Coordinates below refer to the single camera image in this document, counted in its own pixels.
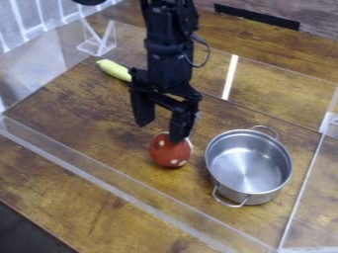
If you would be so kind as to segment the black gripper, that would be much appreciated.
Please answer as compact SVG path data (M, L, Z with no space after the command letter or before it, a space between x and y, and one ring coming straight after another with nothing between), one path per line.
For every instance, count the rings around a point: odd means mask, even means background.
M199 92L191 87L194 42L178 44L146 41L148 69L132 68L131 105L139 127L155 119L155 106L171 111L168 139L180 143L199 120Z

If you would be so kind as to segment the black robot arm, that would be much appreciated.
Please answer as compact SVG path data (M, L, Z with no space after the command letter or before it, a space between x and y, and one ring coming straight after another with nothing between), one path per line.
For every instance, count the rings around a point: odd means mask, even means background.
M140 6L148 69L130 69L135 121L144 127L155 119L156 106L164 107L171 111L168 139L180 143L190 136L202 99L190 86L198 13L192 0L140 0Z

